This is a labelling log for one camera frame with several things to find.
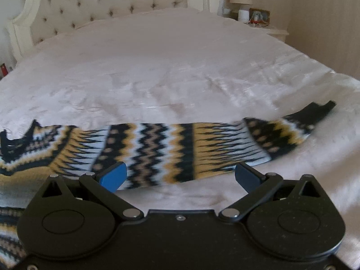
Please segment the black yellow white patterned sweater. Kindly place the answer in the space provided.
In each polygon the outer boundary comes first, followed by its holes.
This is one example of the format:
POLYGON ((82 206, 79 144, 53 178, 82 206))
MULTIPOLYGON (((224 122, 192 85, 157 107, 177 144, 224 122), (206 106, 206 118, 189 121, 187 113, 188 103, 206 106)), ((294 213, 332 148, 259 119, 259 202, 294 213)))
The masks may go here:
POLYGON ((46 178, 78 179, 124 163, 121 189, 204 179, 280 158, 301 145, 335 107, 310 103, 272 121, 232 123, 122 123, 84 130, 33 121, 20 138, 1 132, 1 268, 25 256, 16 233, 24 209, 46 178))

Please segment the white satin bedspread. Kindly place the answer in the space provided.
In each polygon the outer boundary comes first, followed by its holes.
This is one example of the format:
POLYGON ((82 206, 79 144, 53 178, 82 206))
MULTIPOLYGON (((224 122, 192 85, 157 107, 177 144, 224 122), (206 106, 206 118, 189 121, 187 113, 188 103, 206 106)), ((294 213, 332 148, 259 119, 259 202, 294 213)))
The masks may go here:
MULTIPOLYGON (((338 257, 359 268, 359 81, 240 22, 190 8, 88 22, 37 44, 1 80, 1 132, 33 121, 84 130, 122 123, 266 121, 335 103, 296 149, 255 166, 313 175, 342 215, 338 257)), ((244 194, 234 171, 183 183, 117 189, 143 210, 222 210, 244 194)))

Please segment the right white nightstand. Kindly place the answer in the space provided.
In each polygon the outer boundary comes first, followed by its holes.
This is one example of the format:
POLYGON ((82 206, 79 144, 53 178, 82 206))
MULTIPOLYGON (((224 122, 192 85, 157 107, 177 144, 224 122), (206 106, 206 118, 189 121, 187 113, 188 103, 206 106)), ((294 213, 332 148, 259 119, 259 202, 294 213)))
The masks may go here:
MULTIPOLYGON (((238 9, 230 9, 228 7, 224 7, 222 10, 222 16, 225 18, 231 18, 233 20, 238 21, 238 9)), ((285 42, 287 37, 289 36, 287 30, 279 29, 271 24, 263 26, 263 25, 253 25, 248 22, 245 25, 247 25, 251 29, 257 30, 259 33, 264 33, 274 38, 277 38, 282 42, 285 42)))

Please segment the cream tufted headboard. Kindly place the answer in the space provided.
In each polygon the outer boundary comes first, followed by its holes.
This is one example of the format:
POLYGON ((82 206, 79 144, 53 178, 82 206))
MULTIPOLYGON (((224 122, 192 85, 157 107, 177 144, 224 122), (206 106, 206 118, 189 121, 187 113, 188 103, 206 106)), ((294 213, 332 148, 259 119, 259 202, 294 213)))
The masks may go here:
POLYGON ((12 54, 17 62, 33 48, 82 25, 150 10, 189 7, 212 13, 220 0, 24 0, 20 14, 8 21, 12 54))

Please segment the right bedside picture frame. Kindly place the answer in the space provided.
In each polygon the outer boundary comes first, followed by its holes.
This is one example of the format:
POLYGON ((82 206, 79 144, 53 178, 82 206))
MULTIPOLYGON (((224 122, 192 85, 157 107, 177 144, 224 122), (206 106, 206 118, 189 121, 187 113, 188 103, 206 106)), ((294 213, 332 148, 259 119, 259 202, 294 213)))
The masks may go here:
POLYGON ((270 24, 270 11, 268 10, 250 8, 249 14, 250 24, 263 26, 270 24))

